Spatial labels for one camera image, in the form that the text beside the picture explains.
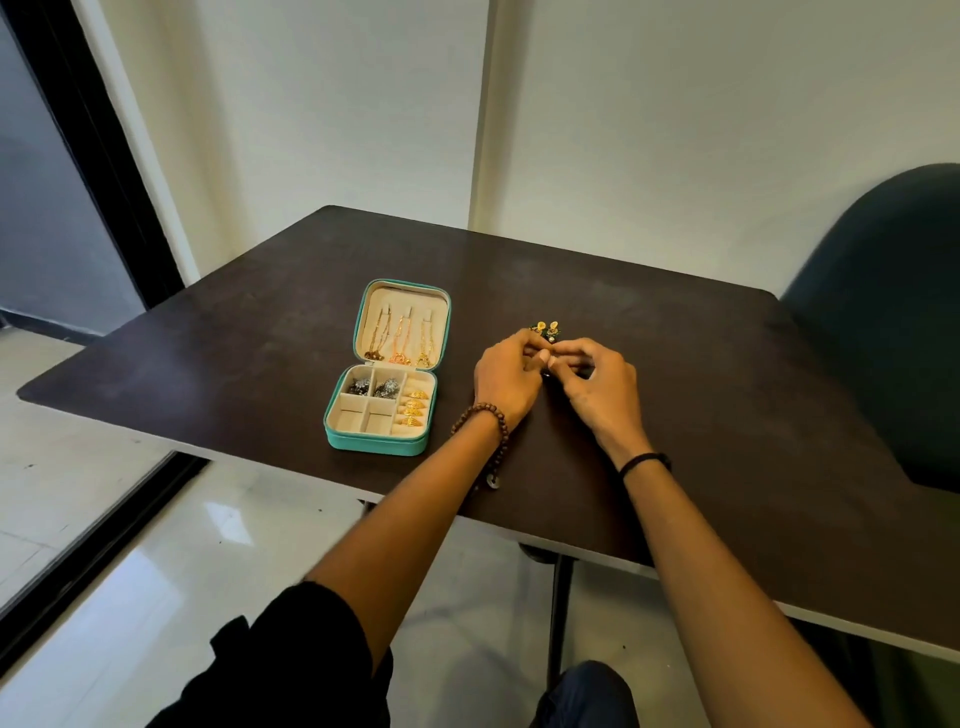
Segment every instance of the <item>white wall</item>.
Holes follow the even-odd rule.
[[[467,225],[486,0],[155,7],[237,251],[329,204]]]
[[[499,2],[472,226],[780,294],[960,158],[955,0]]]
[[[465,227],[486,0],[73,0],[193,282],[324,205]]]
[[[235,257],[152,0],[74,0],[77,16],[180,275],[193,283]]]

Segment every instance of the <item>hand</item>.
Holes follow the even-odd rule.
[[[553,345],[549,367],[564,386],[570,403],[619,470],[643,452],[650,442],[640,419],[640,396],[636,368],[619,352],[592,339],[559,341]],[[593,367],[589,379],[580,379],[574,369]]]
[[[535,354],[525,356],[524,351]],[[543,384],[540,371],[549,358],[549,342],[529,328],[494,344],[473,370],[473,403],[495,404],[513,432],[537,399]]]

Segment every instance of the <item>table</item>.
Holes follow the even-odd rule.
[[[453,301],[434,427],[417,458],[336,450],[324,434],[375,278],[440,286]],[[325,207],[19,395],[377,500],[443,443],[471,402],[483,349],[537,320],[637,365],[651,440],[786,614],[960,661],[960,533],[764,291]],[[475,491],[461,515],[654,574],[615,473],[555,382],[515,433],[501,476],[499,491]]]

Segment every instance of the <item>dark pants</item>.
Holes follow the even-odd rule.
[[[634,696],[616,671],[589,660],[571,667],[537,706],[531,728],[639,728]]]

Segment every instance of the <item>gold necklace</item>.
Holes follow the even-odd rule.
[[[407,351],[407,343],[410,341],[410,327],[407,327],[407,337],[403,340],[403,346],[400,347],[399,351],[396,349],[396,342],[400,339],[400,333],[403,331],[403,321],[406,319],[410,321],[410,309],[407,309],[407,315],[400,315],[400,323],[396,326],[396,333],[394,334],[394,355],[390,357],[391,364],[403,364],[404,366],[410,366],[413,362],[407,355],[404,353]]]
[[[386,333],[390,331],[390,308],[387,308],[387,326],[383,328],[384,336],[381,337],[380,346],[375,347],[373,344],[376,343],[376,333],[380,329],[380,321],[383,319],[383,309],[380,309],[380,314],[376,317],[376,325],[373,327],[373,336],[370,337],[370,346],[368,347],[367,353],[364,354],[365,359],[371,359],[373,361],[383,361],[383,354],[380,353],[380,349],[383,348],[383,339],[386,338]]]
[[[430,325],[429,348],[427,348],[427,324]],[[417,357],[418,367],[429,367],[430,356],[433,354],[433,311],[427,311],[420,322],[420,356]]]

